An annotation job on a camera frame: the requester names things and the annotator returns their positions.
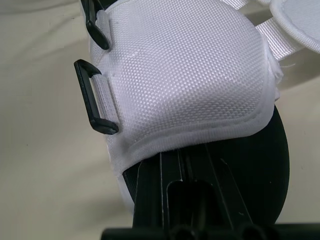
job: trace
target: white fabric pad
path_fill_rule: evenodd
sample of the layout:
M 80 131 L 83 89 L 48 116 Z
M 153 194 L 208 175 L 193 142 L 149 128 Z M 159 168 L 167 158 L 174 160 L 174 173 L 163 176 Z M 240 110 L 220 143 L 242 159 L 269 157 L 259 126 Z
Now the white fabric pad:
M 320 53 L 320 0 L 272 0 L 270 10 L 289 36 Z
M 159 152 L 250 136 L 270 121 L 282 77 L 265 37 L 220 0 L 120 0 L 99 11 L 110 51 L 91 43 L 117 176 Z

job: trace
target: white nylon webbing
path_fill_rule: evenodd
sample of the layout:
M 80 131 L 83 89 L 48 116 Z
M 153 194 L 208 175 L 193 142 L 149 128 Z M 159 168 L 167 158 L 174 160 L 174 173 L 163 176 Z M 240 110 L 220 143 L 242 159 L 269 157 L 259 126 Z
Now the white nylon webbing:
M 304 48 L 301 44 L 290 37 L 276 23 L 274 18 L 270 18 L 256 26 L 256 29 L 266 37 L 269 47 L 278 61 Z
M 236 10 L 242 8 L 244 5 L 246 5 L 249 2 L 249 0 L 221 0 L 221 1 L 230 5 Z

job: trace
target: black plastic frame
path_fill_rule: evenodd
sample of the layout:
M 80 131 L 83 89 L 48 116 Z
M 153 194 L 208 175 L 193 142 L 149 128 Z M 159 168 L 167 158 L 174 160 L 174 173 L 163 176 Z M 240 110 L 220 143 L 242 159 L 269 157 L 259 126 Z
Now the black plastic frame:
M 90 78 L 92 78 L 93 75 L 101 74 L 99 69 L 82 59 L 79 59 L 74 63 L 74 68 L 79 80 L 81 93 L 91 127 L 102 134 L 113 135 L 118 133 L 118 126 L 112 121 L 101 118 L 99 114 L 95 95 L 90 83 Z

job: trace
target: black plastic buckle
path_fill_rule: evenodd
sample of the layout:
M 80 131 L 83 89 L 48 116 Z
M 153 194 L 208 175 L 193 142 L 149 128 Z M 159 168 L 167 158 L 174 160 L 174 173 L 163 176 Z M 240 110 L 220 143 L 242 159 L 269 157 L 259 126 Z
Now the black plastic buckle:
M 97 132 L 107 135 L 113 135 L 119 132 L 119 128 L 114 122 L 100 118 L 95 95 L 89 79 L 92 78 L 93 75 L 101 74 L 99 69 L 82 59 L 74 63 L 74 68 L 79 80 L 91 127 Z
M 85 25 L 91 38 L 103 50 L 108 50 L 110 44 L 107 37 L 96 26 L 97 12 L 99 10 L 106 10 L 114 0 L 81 0 L 82 7 L 85 14 Z

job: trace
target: white padded strap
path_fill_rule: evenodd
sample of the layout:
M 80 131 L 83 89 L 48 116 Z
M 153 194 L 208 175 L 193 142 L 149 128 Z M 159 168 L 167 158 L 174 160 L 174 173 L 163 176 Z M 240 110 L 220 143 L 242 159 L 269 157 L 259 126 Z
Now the white padded strap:
M 272 0 L 270 10 L 289 36 L 320 53 L 320 0 Z
M 274 18 L 256 26 L 256 29 L 266 37 L 269 47 L 275 59 L 278 61 L 304 48 L 301 44 L 290 37 L 276 23 Z

